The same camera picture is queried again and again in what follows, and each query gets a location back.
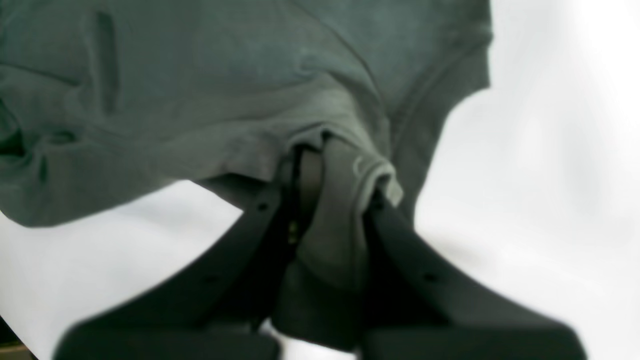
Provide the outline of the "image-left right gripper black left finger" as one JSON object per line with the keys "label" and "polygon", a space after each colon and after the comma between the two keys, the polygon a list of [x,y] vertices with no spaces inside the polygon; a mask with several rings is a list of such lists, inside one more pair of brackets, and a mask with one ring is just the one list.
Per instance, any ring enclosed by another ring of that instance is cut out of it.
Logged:
{"label": "image-left right gripper black left finger", "polygon": [[142,295],[69,330],[56,360],[279,360],[260,333],[295,257],[323,178],[299,146],[215,244]]}

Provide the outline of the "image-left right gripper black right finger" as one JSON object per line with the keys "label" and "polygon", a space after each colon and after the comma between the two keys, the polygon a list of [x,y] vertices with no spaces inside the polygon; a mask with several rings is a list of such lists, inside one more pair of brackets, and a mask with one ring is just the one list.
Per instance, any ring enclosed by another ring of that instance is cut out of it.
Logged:
{"label": "image-left right gripper black right finger", "polygon": [[363,215],[369,251],[364,360],[585,360],[575,331],[448,262],[381,193]]}

